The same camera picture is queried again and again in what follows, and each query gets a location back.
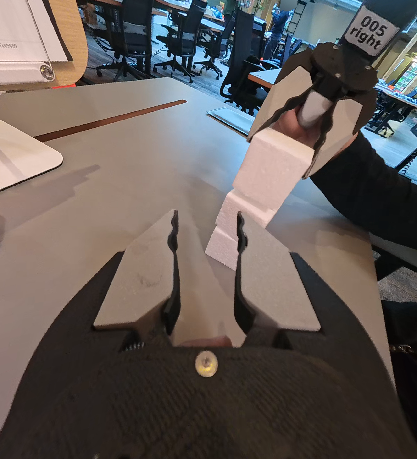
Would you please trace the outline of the person's right hand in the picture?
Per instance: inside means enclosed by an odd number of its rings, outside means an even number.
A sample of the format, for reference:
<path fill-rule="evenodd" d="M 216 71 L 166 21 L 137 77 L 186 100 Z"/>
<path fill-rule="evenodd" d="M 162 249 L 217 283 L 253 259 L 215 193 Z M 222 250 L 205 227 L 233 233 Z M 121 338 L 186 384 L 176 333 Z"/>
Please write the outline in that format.
<path fill-rule="evenodd" d="M 320 137 L 322 119 L 319 118 L 313 126 L 304 128 L 297 119 L 300 110 L 301 106 L 297 106 L 293 110 L 284 112 L 272 128 L 304 145 L 314 148 Z"/>

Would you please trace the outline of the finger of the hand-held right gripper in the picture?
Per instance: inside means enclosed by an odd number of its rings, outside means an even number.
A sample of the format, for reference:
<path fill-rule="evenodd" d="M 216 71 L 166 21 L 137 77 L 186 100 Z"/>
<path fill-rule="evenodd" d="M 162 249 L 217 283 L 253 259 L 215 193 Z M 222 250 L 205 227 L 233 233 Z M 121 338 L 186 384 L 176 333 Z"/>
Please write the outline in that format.
<path fill-rule="evenodd" d="M 329 128 L 323 128 L 323 144 L 315 150 L 314 159 L 303 179 L 315 174 L 330 162 L 354 136 L 363 105 L 353 99 L 338 100 L 331 113 Z"/>
<path fill-rule="evenodd" d="M 247 142 L 251 142 L 257 132 L 274 124 L 284 112 L 302 104 L 312 85 L 310 72 L 303 66 L 297 66 L 291 72 L 282 68 L 253 121 Z"/>

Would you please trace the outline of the white hard foam cube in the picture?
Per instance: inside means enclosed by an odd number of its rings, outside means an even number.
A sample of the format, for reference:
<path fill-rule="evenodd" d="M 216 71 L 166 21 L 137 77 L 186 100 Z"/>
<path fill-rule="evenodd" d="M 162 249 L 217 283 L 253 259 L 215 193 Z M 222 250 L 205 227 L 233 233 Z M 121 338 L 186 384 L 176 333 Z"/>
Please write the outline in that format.
<path fill-rule="evenodd" d="M 261 227 L 265 228 L 277 210 L 268 209 L 257 201 L 232 189 L 223 201 L 216 219 L 216 226 L 231 238 L 237 238 L 238 212 L 249 215 Z"/>
<path fill-rule="evenodd" d="M 230 236 L 217 225 L 205 248 L 205 254 L 233 271 L 236 271 L 238 260 L 238 237 Z"/>
<path fill-rule="evenodd" d="M 309 169 L 314 150 L 273 128 L 257 132 L 233 188 L 265 208 L 278 210 Z"/>

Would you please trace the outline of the printed instruction sheet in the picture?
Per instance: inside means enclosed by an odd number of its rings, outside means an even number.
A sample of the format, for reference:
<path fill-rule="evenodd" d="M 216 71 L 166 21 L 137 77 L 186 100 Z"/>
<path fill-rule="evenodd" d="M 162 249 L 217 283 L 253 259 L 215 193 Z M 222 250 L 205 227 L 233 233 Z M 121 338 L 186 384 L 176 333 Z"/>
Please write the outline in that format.
<path fill-rule="evenodd" d="M 50 2 L 0 0 L 0 62 L 69 62 Z"/>

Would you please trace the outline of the person's right forearm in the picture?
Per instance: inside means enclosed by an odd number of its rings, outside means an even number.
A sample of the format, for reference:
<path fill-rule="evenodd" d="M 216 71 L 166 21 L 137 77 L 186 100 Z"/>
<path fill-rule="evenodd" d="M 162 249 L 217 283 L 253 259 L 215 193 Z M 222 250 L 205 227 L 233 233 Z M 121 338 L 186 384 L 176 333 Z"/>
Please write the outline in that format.
<path fill-rule="evenodd" d="M 417 250 L 417 185 L 385 164 L 362 133 L 311 180 L 353 224 Z"/>

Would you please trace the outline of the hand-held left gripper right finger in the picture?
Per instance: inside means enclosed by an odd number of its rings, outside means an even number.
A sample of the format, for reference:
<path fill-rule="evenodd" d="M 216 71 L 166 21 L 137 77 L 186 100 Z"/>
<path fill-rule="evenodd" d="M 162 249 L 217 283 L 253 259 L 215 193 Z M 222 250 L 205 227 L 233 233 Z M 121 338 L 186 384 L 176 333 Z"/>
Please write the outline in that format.
<path fill-rule="evenodd" d="M 287 334 L 320 333 L 320 322 L 289 249 L 238 212 L 234 318 L 242 346 L 290 346 Z"/>

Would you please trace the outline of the black office chair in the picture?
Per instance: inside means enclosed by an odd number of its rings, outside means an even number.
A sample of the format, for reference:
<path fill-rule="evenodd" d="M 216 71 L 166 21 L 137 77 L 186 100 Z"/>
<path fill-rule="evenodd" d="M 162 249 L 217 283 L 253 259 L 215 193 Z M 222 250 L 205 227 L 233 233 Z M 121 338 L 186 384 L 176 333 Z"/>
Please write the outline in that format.
<path fill-rule="evenodd" d="M 225 24 L 223 31 L 213 31 L 203 28 L 198 37 L 197 45 L 204 49 L 205 61 L 194 62 L 192 65 L 195 70 L 200 65 L 199 72 L 196 76 L 202 76 L 203 70 L 213 70 L 216 72 L 216 79 L 223 77 L 222 71 L 215 65 L 215 60 L 224 56 L 228 49 L 228 40 L 234 31 L 235 16 L 228 16 L 228 22 Z"/>
<path fill-rule="evenodd" d="M 159 62 L 153 65 L 153 72 L 161 66 L 166 69 L 171 66 L 171 75 L 177 69 L 185 76 L 189 77 L 189 83 L 193 83 L 192 74 L 187 69 L 184 60 L 192 58 L 196 52 L 196 39 L 199 32 L 201 21 L 205 15 L 207 3 L 205 1 L 192 1 L 188 12 L 172 9 L 170 11 L 171 21 L 176 28 L 165 25 L 167 36 L 157 36 L 156 38 L 167 47 L 167 56 L 173 56 L 172 60 Z"/>
<path fill-rule="evenodd" d="M 257 56 L 251 54 L 254 15 L 237 10 L 229 70 L 220 87 L 225 103 L 233 103 L 253 116 L 263 104 L 268 92 L 248 78 L 251 72 L 262 72 Z"/>
<path fill-rule="evenodd" d="M 99 77 L 103 70 L 117 70 L 114 82 L 128 74 L 137 79 L 150 78 L 152 56 L 151 23 L 152 0 L 124 0 L 121 6 L 97 3 L 106 31 L 96 31 L 114 52 L 115 61 L 96 67 Z"/>

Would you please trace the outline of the wood-edged background desk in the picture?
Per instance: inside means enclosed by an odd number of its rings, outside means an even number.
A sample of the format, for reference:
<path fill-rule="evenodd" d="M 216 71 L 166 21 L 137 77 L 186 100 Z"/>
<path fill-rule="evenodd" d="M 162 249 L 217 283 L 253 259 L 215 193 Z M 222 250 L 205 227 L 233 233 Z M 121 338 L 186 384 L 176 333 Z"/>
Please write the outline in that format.
<path fill-rule="evenodd" d="M 274 85 L 281 69 L 262 70 L 251 72 L 248 75 L 248 80 L 258 84 L 265 89 L 271 89 Z"/>

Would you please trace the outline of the grey flat pouch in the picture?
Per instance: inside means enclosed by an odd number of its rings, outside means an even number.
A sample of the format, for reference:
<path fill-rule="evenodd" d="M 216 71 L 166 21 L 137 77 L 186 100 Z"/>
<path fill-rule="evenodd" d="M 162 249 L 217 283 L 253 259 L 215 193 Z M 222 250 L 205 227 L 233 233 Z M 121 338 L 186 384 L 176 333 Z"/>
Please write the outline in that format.
<path fill-rule="evenodd" d="M 231 109 L 227 106 L 207 111 L 206 114 L 211 118 L 234 129 L 237 133 L 248 136 L 255 118 L 245 112 Z"/>

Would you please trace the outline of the white wooden document stand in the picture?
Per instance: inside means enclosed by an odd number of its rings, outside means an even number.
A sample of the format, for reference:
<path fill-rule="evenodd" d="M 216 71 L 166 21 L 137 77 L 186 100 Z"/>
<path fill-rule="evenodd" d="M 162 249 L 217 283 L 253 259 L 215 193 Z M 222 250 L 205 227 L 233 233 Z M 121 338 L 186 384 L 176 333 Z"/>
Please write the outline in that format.
<path fill-rule="evenodd" d="M 87 41 L 76 1 L 49 1 L 73 61 L 0 62 L 0 97 L 11 90 L 76 83 L 87 67 Z M 56 169 L 56 150 L 0 120 L 0 191 Z"/>

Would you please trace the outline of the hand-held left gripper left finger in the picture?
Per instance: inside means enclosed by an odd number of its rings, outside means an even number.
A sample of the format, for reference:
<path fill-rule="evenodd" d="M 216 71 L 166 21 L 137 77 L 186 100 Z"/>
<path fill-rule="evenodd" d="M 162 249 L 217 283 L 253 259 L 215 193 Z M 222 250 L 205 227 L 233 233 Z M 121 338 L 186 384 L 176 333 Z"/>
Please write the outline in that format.
<path fill-rule="evenodd" d="M 155 328 L 171 335 L 181 310 L 178 211 L 170 210 L 124 251 L 94 321 L 96 330 Z"/>

